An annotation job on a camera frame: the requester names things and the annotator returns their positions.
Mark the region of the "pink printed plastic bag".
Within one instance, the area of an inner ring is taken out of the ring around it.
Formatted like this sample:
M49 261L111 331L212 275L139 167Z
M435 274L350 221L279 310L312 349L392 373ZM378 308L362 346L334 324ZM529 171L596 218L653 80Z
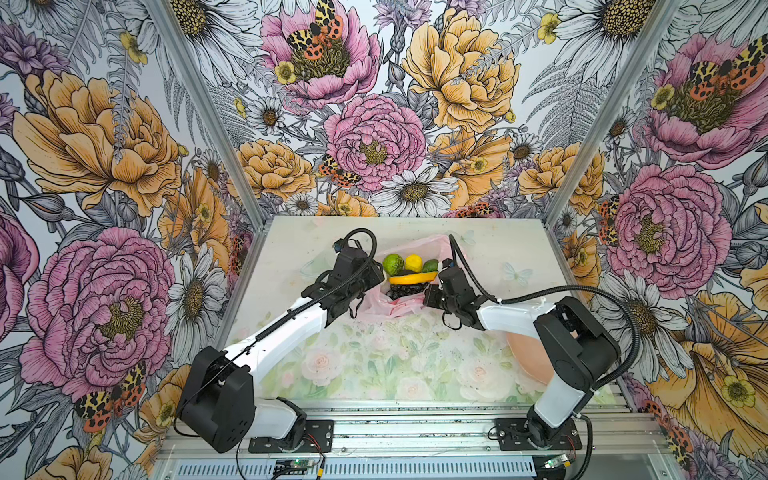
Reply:
M398 254L403 259L415 254L423 261L442 261L451 256L451 247L447 235L432 235L389 247L378 253L376 260L384 264L385 258L393 254ZM385 274L385 280L367 291L360 306L354 310L356 318L360 321L376 322L419 314L424 310L424 290L427 285L428 282L422 283L420 291L392 299L389 295L392 289L389 275Z

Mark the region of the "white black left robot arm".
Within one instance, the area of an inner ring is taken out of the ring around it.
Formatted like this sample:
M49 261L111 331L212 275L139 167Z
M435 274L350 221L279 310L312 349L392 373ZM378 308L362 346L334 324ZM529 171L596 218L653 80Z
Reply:
M374 249L340 240L332 269L322 273L279 317L256 334L194 358L176 417L218 453L246 439L297 448L307 435L307 415L282 397L263 398L257 387L291 351L351 310L384 280Z

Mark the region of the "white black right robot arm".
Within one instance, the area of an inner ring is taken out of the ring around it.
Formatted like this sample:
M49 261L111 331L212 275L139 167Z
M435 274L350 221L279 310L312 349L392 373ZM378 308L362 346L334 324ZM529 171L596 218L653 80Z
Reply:
M541 343L554 374L518 428L533 449L555 446L574 415L619 374L609 368L620 359L621 347L585 305L572 296L547 298L575 288L558 286L518 299L493 300L476 293L465 272L452 266L425 290L424 305L456 317L461 326Z

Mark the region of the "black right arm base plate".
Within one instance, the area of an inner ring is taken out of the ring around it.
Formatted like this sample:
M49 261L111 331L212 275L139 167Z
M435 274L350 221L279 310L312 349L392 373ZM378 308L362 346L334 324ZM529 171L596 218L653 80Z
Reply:
M491 438L498 442L501 451L578 451L583 448L573 419L553 428L523 417L497 418Z

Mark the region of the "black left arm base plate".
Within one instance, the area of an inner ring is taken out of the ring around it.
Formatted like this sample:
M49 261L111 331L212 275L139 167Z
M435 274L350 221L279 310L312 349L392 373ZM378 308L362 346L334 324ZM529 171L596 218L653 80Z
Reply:
M248 452L252 454L329 453L332 450L335 422L305 420L294 427L285 438L251 438Z

